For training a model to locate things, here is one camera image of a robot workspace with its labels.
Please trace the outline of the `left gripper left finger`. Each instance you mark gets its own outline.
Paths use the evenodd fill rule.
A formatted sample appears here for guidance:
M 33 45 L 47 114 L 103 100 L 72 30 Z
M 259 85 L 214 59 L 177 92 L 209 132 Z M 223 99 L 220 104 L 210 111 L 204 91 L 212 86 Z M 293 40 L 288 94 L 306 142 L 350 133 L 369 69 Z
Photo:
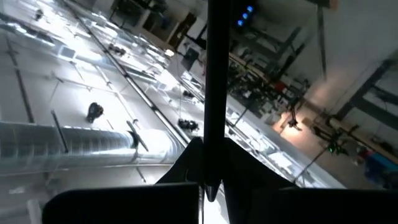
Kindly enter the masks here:
M 63 192 L 44 206 L 43 224 L 198 224 L 203 142 L 193 139 L 153 185 Z

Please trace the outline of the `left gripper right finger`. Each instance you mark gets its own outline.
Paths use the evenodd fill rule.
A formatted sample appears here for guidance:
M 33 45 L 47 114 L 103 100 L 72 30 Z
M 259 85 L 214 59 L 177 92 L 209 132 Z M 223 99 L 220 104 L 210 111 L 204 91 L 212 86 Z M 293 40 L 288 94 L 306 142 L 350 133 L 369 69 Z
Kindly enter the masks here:
M 300 188 L 226 139 L 230 223 L 397 224 L 397 191 Z

